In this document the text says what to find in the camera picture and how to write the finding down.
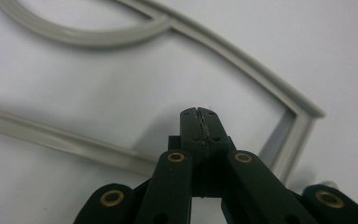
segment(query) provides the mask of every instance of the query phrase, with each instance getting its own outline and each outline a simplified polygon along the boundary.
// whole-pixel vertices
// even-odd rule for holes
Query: gray plastic strip
[[[266,144],[258,154],[260,160],[267,166],[271,166],[275,161],[287,134],[289,134],[292,129],[295,118],[296,115],[291,110],[286,110],[286,113],[282,116],[281,121],[275,127],[273,133],[269,136]]]
[[[104,164],[114,165],[140,175],[151,176],[158,160],[135,151],[68,133],[1,111],[0,133]]]
[[[202,25],[192,21],[191,19],[175,12],[172,9],[169,9],[161,4],[152,2],[152,1],[134,1],[134,0],[120,0],[118,2],[131,7],[146,16],[151,18],[151,22],[147,25],[143,25],[142,27],[135,28],[132,32],[120,32],[119,35],[115,35],[115,43],[110,45],[105,45],[105,42],[100,41],[99,39],[108,38],[107,34],[102,33],[93,33],[86,31],[76,30],[72,32],[68,38],[61,38],[57,36],[57,33],[62,33],[62,31],[56,30],[61,29],[61,26],[52,24],[48,21],[43,21],[43,23],[34,23],[28,22],[31,12],[28,11],[24,7],[21,7],[20,4],[12,7],[7,2],[16,2],[16,1],[6,1],[0,0],[0,8],[2,8],[7,15],[13,18],[15,21],[21,23],[27,28],[37,32],[40,35],[45,37],[49,37],[55,40],[59,40],[69,44],[81,45],[86,47],[115,47],[120,45],[128,45],[134,42],[144,41],[149,37],[156,36],[158,34],[162,34],[164,31],[168,31],[173,29],[185,36],[188,36],[204,46],[214,50],[216,53],[221,55],[223,58],[239,67],[243,73],[251,78],[253,78],[258,84],[264,87],[268,92],[273,94],[280,102],[286,105],[291,112],[295,115],[293,124],[288,132],[288,134],[284,137],[284,140],[280,142],[282,145],[276,156],[274,156],[273,160],[268,164],[271,171],[278,177],[283,183],[286,183],[290,177],[291,171],[295,167],[300,154],[302,152],[302,148],[310,135],[310,131],[312,129],[313,123],[315,119],[323,117],[324,112],[313,102],[308,100],[305,96],[303,96],[300,92],[296,91],[289,84],[284,82],[281,78],[275,75],[273,72],[268,70],[261,63],[253,59],[251,56],[236,48],[229,42],[227,42],[224,38],[219,35],[213,33]],[[91,35],[98,36],[98,38],[94,38],[91,42],[82,44],[81,39],[83,41],[83,37]],[[7,135],[13,136],[14,134],[11,132],[5,132]],[[30,141],[26,136],[21,136],[20,138]],[[48,146],[48,143],[43,141],[33,141],[39,145]],[[61,150],[66,150],[68,152],[72,151],[70,149],[62,147]],[[92,153],[86,153],[86,149],[83,150],[83,154],[79,153],[77,155],[84,157],[91,157]],[[140,155],[128,155],[129,157],[138,157]],[[115,166],[120,168],[127,169],[128,167],[123,167],[119,163],[115,163]]]
[[[93,48],[122,47],[145,41],[171,28],[171,19],[163,14],[145,24],[119,31],[95,32],[61,26],[46,21],[17,1],[0,0],[0,8],[14,21],[44,37],[63,43]]]

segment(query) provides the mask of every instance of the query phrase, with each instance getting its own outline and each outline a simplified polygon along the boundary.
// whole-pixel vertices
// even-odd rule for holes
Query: gray plastic frame
[[[310,136],[315,120],[324,116],[322,109],[251,56],[184,15],[152,1],[120,0],[118,2],[145,14],[151,20],[125,30],[90,32],[45,21],[14,0],[0,0],[0,8],[13,20],[44,37],[82,47],[122,47],[146,41],[168,31],[175,31],[213,50],[240,68],[245,75],[251,77],[287,106],[286,115],[283,116],[260,155],[270,170],[283,183],[287,183]],[[138,152],[1,111],[0,133],[141,175],[152,175],[157,162],[156,158]]]

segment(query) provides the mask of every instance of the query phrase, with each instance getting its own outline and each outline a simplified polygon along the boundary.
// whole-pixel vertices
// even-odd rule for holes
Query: brass insert
[[[252,161],[252,157],[246,153],[237,153],[235,155],[235,160],[246,163]]]
[[[344,206],[344,201],[342,201],[342,199],[338,198],[338,196],[336,194],[330,193],[325,190],[318,190],[315,195],[319,202],[321,202],[329,207],[341,208]]]
[[[114,200],[109,199],[111,196],[116,196]],[[101,204],[103,204],[106,207],[113,207],[118,204],[120,204],[124,199],[124,194],[121,190],[113,189],[107,191],[102,197],[101,197]]]
[[[185,159],[185,155],[179,152],[173,152],[168,155],[168,160],[173,162],[179,162]]]

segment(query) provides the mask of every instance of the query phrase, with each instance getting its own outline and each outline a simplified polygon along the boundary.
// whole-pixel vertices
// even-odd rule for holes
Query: screw hole
[[[235,160],[243,162],[243,163],[247,163],[247,162],[252,161],[252,157],[246,153],[237,153],[235,155]]]
[[[173,162],[183,161],[185,159],[185,155],[179,152],[173,152],[168,155],[168,160]]]
[[[155,224],[166,224],[168,217],[164,213],[158,213],[153,217],[153,223]]]
[[[318,190],[315,196],[320,203],[323,203],[329,207],[341,208],[344,206],[344,201],[342,201],[342,199],[338,198],[337,195],[328,191]]]
[[[124,193],[121,190],[113,189],[107,191],[101,197],[101,204],[106,207],[113,207],[120,204],[124,200]]]
[[[284,218],[284,220],[286,221],[287,224],[300,224],[301,223],[300,219],[293,215],[286,216]]]

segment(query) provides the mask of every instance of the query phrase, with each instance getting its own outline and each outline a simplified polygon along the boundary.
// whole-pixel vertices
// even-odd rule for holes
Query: white surface
[[[79,28],[145,20],[107,1],[22,3]],[[358,3],[164,3],[231,40],[325,109],[293,188],[333,179],[358,202]],[[237,147],[254,152],[283,112],[230,64],[177,34],[129,49],[76,49],[32,35],[0,12],[0,109],[157,156],[168,135],[178,134],[179,112],[191,106],[216,111]],[[70,223],[103,184],[135,187],[142,180],[0,135],[0,211],[9,211],[0,223]],[[193,223],[221,223],[216,210]]]

